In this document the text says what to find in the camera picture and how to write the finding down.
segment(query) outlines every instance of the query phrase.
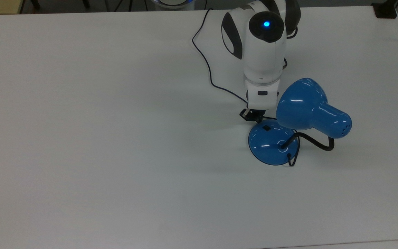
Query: lamp base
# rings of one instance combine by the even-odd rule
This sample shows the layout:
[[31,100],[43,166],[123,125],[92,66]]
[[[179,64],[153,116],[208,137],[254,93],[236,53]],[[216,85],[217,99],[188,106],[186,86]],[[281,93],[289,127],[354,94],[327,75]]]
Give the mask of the lamp base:
[[281,149],[294,131],[278,124],[276,120],[268,119],[251,128],[248,135],[248,145],[253,155],[261,162],[270,165],[282,165],[288,162],[287,154],[294,158],[297,152],[297,140],[287,148]]

